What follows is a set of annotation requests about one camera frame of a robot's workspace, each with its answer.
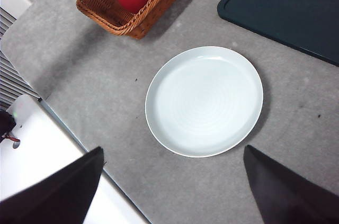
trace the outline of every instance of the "white plate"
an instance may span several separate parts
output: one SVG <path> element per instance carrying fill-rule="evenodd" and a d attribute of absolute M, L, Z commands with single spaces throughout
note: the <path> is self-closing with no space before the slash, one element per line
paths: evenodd
<path fill-rule="evenodd" d="M 263 87 L 253 65 L 222 47 L 187 50 L 153 78 L 145 112 L 154 137 L 168 150 L 209 157 L 240 143 L 256 124 Z"/>

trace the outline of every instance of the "wicker basket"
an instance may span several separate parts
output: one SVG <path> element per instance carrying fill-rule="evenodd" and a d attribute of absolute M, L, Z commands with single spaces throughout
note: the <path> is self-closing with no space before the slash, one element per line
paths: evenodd
<path fill-rule="evenodd" d="M 149 0 L 137 13 L 124 10 L 117 0 L 77 0 L 77 8 L 115 35 L 143 38 L 175 0 Z"/>

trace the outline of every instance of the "plate rim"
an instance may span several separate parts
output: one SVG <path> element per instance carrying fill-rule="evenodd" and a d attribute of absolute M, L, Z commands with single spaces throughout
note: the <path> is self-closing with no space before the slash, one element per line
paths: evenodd
<path fill-rule="evenodd" d="M 248 130 L 248 132 L 246 133 L 246 135 L 244 135 L 241 139 L 239 139 L 235 144 L 231 145 L 230 147 L 226 148 L 226 149 L 223 149 L 219 152 L 216 152 L 216 153 L 213 153 L 213 154 L 206 154 L 206 155 L 188 155 L 188 154 L 183 154 L 183 153 L 180 153 L 180 152 L 177 152 L 175 150 L 172 150 L 171 148 L 167 147 L 166 145 L 164 145 L 154 134 L 154 132 L 152 131 L 152 128 L 149 124 L 149 121 L 148 121 L 148 118 L 147 118 L 147 99 L 148 99 L 148 94 L 149 94 L 149 90 L 150 88 L 152 87 L 152 84 L 155 80 L 155 78 L 158 76 L 158 74 L 163 70 L 163 68 L 168 64 L 170 63 L 173 59 L 177 58 L 178 56 L 181 56 L 183 54 L 185 54 L 186 52 L 189 52 L 189 51 L 192 51 L 194 49 L 201 49 L 201 48 L 219 48 L 219 49 L 226 49 L 226 50 L 230 50 L 234 53 L 236 53 L 237 55 L 239 55 L 240 57 L 244 58 L 250 65 L 251 67 L 254 69 L 254 73 L 258 76 L 258 81 L 260 82 L 260 96 L 261 96 L 261 101 L 260 101 L 260 108 L 259 108 L 259 112 L 258 114 L 256 114 L 256 119 L 255 119 L 255 122 L 253 123 L 253 125 L 251 126 L 251 128 Z M 215 155 L 219 155 L 219 154 L 222 154 L 232 148 L 234 148 L 235 146 L 237 146 L 239 143 L 241 143 L 248 135 L 249 133 L 253 130 L 253 128 L 256 126 L 258 120 L 259 120 L 259 117 L 261 115 L 261 112 L 262 112 L 262 107 L 263 107 L 263 103 L 264 103 L 264 89 L 263 89 L 263 84 L 262 84 L 262 81 L 261 81 L 261 78 L 260 78 L 260 75 L 258 73 L 258 71 L 256 70 L 256 68 L 254 67 L 254 65 L 246 58 L 244 57 L 243 55 L 239 54 L 237 51 L 234 51 L 234 50 L 231 50 L 229 48 L 225 48 L 225 47 L 220 47 L 220 46 L 201 46 L 201 47 L 195 47 L 195 48 L 191 48 L 191 49 L 188 49 L 188 50 L 185 50 L 181 53 L 179 53 L 178 55 L 172 57 L 170 60 L 168 60 L 165 64 L 163 64 L 161 66 L 161 68 L 158 70 L 158 72 L 154 75 L 152 81 L 150 82 L 149 86 L 148 86 L 148 90 L 147 90 L 147 93 L 146 93 L 146 99 L 145 99 L 145 117 L 146 117 L 146 122 L 147 122 L 147 126 L 149 128 L 149 130 L 151 131 L 153 137 L 163 146 L 165 147 L 167 150 L 175 153 L 175 154 L 178 154 L 180 156 L 184 156 L 184 157 L 190 157 L 190 158 L 207 158 L 207 157 L 212 157 L 212 156 L 215 156 Z"/>

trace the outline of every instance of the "red wire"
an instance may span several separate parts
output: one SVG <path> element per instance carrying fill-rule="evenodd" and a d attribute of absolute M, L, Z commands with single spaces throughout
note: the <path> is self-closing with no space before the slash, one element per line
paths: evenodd
<path fill-rule="evenodd" d="M 13 138 L 13 137 L 11 137 L 11 136 L 9 136 L 9 135 L 6 135 L 5 138 L 11 139 L 11 140 L 14 141 L 14 142 L 20 142 L 20 139 Z"/>

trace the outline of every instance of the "gray countertop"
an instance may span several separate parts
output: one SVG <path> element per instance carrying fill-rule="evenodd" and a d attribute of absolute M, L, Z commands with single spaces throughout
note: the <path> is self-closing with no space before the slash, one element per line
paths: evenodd
<path fill-rule="evenodd" d="M 220 0 L 177 0 L 142 40 L 105 32 L 76 0 L 37 0 L 2 50 L 152 223 L 262 223 L 243 164 L 251 144 L 339 194 L 339 70 L 220 19 Z M 238 146 L 193 159 L 151 135 L 144 101 L 153 76 L 198 46 L 231 48 L 263 82 L 259 121 Z"/>

